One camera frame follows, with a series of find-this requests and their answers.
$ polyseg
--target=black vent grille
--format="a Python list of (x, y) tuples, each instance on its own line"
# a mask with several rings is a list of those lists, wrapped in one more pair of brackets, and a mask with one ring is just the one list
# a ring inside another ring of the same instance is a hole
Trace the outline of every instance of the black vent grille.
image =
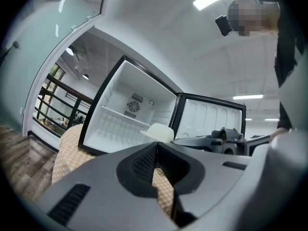
[(124, 115), (126, 115), (126, 116), (128, 116), (128, 117), (130, 117), (130, 118), (133, 118), (133, 119), (136, 118), (136, 115), (135, 115), (135, 114), (133, 114), (133, 113), (131, 113), (131, 112), (128, 112), (128, 111), (125, 111), (125, 112), (124, 112)]
[(65, 226), (77, 210), (89, 189), (90, 187), (84, 184), (76, 184), (48, 213), (48, 216)]
[(136, 93), (134, 93), (131, 98), (138, 101), (139, 103), (142, 103), (142, 101), (143, 101), (143, 97), (136, 94)]
[(190, 165), (187, 161), (161, 146), (158, 147), (158, 154), (159, 166), (172, 186), (188, 174)]
[(154, 169), (157, 164), (157, 148), (156, 145), (136, 158), (132, 163), (132, 169), (135, 175), (148, 183), (152, 183)]

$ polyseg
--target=black clothing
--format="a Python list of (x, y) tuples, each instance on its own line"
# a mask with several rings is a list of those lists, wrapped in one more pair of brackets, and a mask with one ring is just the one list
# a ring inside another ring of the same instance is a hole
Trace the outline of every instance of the black clothing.
[[(277, 53), (275, 57), (275, 73), (278, 80), (278, 86), (285, 82), (288, 75), (293, 71), (295, 61), (295, 46), (303, 54), (305, 40), (302, 31), (292, 16), (290, 11), (282, 4), (280, 6), (280, 18), (277, 23), (278, 42)], [(289, 130), (292, 127), (290, 119), (280, 103), (280, 121), (277, 128)]]

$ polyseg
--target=checkered fabric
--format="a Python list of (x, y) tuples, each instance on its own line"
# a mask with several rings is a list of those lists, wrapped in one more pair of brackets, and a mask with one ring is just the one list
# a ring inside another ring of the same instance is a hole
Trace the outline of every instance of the checkered fabric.
[[(52, 184), (95, 157), (78, 148), (81, 130), (82, 124), (73, 126), (60, 138), (60, 150), (53, 166)], [(152, 185), (158, 189), (159, 205), (170, 216), (173, 202), (173, 188), (163, 171), (159, 168), (154, 170)]]

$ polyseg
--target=wooden floor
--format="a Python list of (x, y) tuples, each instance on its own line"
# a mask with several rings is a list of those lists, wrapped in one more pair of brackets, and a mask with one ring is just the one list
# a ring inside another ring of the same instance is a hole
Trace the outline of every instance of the wooden floor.
[(17, 194), (36, 201), (51, 185), (57, 153), (33, 136), (22, 137), (0, 123), (0, 162)]

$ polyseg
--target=ceiling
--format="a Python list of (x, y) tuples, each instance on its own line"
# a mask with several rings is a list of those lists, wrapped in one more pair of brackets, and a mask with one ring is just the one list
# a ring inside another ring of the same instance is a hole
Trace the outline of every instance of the ceiling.
[[(215, 19), (226, 14), (232, 0), (217, 1), (201, 11), (193, 6), (194, 1), (107, 0), (104, 19), (133, 28), (150, 41), (171, 63), (168, 67), (173, 68), (174, 74), (170, 74), (169, 69), (166, 74), (168, 72), (168, 77), (180, 88), (188, 86), (189, 92), (230, 101), (235, 95), (264, 94), (262, 100), (238, 103), (247, 106), (247, 117), (254, 121), (279, 117), (274, 73), (277, 36), (240, 37), (233, 32), (223, 37)], [(117, 37), (125, 33), (115, 31), (114, 34)], [(91, 33), (80, 37), (74, 46), (78, 57), (89, 62), (86, 70), (93, 75), (91, 82), (98, 86), (124, 54), (123, 50)]]
[(102, 85), (110, 70), (124, 55), (123, 51), (90, 31), (81, 35), (72, 47), (74, 56), (65, 51), (57, 63), (75, 77), (83, 78), (83, 74), (89, 75), (89, 82), (97, 87)]

